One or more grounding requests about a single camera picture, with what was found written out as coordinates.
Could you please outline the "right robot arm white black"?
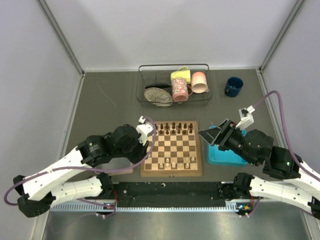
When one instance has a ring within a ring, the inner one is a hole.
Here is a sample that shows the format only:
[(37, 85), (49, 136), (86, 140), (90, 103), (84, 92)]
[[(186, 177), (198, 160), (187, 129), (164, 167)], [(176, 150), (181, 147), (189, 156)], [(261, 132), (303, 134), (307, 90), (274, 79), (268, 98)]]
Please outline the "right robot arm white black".
[(232, 183), (232, 198), (266, 198), (300, 208), (320, 217), (320, 175), (293, 151), (275, 146), (274, 138), (254, 129), (243, 135), (236, 123), (226, 119), (221, 125), (198, 133), (220, 151), (231, 151), (279, 182), (268, 181), (245, 172)]

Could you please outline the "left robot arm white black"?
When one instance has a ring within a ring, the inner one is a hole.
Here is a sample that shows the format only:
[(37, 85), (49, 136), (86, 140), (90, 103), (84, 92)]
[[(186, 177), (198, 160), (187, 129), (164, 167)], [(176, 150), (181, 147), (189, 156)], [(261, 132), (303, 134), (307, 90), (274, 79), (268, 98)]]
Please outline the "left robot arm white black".
[(114, 191), (110, 173), (119, 169), (100, 169), (113, 159), (127, 159), (132, 167), (146, 160), (154, 123), (136, 127), (125, 124), (105, 135), (91, 135), (67, 155), (39, 173), (13, 179), (19, 194), (18, 209), (28, 218), (44, 214), (52, 207), (83, 198), (109, 198)]

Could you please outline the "wooden chess board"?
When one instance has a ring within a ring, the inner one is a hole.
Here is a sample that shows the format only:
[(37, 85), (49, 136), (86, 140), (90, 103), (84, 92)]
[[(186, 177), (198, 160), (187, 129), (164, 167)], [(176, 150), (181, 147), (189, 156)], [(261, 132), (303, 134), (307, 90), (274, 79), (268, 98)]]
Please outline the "wooden chess board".
[[(202, 170), (201, 144), (198, 135), (198, 122), (195, 121), (156, 121), (156, 140), (151, 155), (141, 164), (142, 177), (200, 177)], [(189, 168), (185, 168), (184, 158), (189, 158)]]

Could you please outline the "blue plastic tray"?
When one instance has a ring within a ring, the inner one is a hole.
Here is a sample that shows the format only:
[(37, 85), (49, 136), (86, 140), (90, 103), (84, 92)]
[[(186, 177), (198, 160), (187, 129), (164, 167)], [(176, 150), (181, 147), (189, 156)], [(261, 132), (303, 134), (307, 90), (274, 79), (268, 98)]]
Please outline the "blue plastic tray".
[(244, 167), (248, 163), (232, 150), (221, 151), (217, 145), (207, 146), (207, 162), (211, 165)]

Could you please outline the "metal tray pink rim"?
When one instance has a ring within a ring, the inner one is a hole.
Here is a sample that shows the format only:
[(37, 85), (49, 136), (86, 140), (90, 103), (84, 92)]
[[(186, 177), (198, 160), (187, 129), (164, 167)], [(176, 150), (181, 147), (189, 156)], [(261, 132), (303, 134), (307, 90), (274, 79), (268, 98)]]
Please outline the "metal tray pink rim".
[(113, 158), (110, 160), (109, 163), (98, 165), (96, 168), (101, 170), (120, 170), (119, 172), (111, 172), (109, 173), (110, 176), (114, 175), (125, 175), (125, 174), (131, 174), (133, 173), (133, 169), (126, 169), (128, 167), (131, 167), (133, 164), (127, 159), (127, 158)]

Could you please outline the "dark blue mug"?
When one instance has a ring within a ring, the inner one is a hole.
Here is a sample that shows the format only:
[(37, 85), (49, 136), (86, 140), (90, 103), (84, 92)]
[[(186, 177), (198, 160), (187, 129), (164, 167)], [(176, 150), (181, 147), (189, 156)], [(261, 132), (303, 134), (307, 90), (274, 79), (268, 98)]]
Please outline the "dark blue mug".
[(243, 85), (244, 85), (244, 82), (241, 78), (235, 77), (235, 76), (230, 77), (226, 82), (226, 85), (224, 88), (224, 94), (227, 97), (231, 97), (231, 98), (237, 97)]

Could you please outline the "speckled ceramic plate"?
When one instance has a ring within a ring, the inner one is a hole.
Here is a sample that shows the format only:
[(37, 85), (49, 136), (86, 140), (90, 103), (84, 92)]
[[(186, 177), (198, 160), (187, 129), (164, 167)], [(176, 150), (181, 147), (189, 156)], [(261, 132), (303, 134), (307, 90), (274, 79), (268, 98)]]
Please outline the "speckled ceramic plate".
[(150, 87), (144, 91), (144, 97), (157, 107), (170, 107), (173, 98), (170, 93), (158, 87)]

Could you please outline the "pink white mug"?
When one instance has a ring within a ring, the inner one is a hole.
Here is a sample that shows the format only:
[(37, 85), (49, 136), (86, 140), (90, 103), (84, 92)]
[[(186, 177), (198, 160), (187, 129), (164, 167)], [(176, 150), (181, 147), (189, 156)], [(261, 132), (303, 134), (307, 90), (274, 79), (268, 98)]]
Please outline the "pink white mug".
[(191, 77), (191, 89), (196, 94), (205, 93), (209, 87), (207, 77), (203, 72), (195, 72)]

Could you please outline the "pink patterned mug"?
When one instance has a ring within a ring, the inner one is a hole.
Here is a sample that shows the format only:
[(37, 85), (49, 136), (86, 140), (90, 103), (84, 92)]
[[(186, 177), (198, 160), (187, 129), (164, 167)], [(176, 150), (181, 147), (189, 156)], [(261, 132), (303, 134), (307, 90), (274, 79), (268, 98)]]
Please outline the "pink patterned mug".
[(172, 99), (174, 102), (185, 102), (193, 94), (191, 86), (189, 86), (184, 78), (176, 78), (171, 81)]

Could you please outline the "yellow mug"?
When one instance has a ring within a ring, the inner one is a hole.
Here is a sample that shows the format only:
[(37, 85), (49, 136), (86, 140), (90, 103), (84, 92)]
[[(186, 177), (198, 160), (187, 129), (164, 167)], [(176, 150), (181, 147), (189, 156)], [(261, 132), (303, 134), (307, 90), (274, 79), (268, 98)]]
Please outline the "yellow mug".
[(178, 70), (170, 74), (170, 80), (173, 81), (177, 78), (183, 78), (188, 85), (191, 84), (191, 70), (187, 66), (182, 66)]

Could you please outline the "aluminium front rail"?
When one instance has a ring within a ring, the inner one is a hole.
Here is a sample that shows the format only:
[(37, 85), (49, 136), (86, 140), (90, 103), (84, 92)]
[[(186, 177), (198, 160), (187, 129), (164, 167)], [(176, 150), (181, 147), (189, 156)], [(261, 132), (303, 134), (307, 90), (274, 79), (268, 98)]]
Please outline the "aluminium front rail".
[(232, 183), (222, 182), (120, 182), (93, 177), (66, 182), (51, 190), (42, 200), (41, 211), (79, 200), (96, 204), (96, 200), (114, 200), (121, 208), (202, 208), (221, 207), (234, 199), (268, 198), (306, 212), (317, 211), (320, 201), (301, 186), (288, 186), (239, 174)]

